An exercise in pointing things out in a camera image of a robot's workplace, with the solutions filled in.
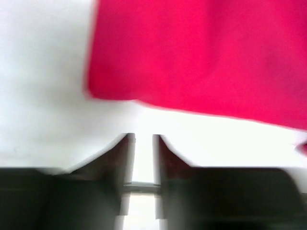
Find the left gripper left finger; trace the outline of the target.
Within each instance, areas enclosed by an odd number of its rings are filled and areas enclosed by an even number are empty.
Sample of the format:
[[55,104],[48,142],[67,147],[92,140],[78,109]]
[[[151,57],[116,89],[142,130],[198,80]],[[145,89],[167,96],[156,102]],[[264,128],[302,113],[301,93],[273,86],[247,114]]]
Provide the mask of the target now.
[[1,168],[1,229],[114,229],[134,139],[134,134],[126,134],[109,151],[71,173]]

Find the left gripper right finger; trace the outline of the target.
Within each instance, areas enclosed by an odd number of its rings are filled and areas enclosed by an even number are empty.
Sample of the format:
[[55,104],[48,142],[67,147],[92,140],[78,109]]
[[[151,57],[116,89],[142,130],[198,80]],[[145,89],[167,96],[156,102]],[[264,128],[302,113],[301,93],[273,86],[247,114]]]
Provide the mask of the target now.
[[304,230],[307,206],[278,168],[199,167],[154,135],[160,179],[157,217],[168,230]]

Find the magenta t shirt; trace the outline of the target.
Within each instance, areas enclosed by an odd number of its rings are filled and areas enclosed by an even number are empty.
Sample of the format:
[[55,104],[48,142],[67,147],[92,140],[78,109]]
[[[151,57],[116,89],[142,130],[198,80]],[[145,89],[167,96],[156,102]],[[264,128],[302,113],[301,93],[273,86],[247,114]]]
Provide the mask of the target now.
[[307,127],[304,0],[101,0],[94,98]]

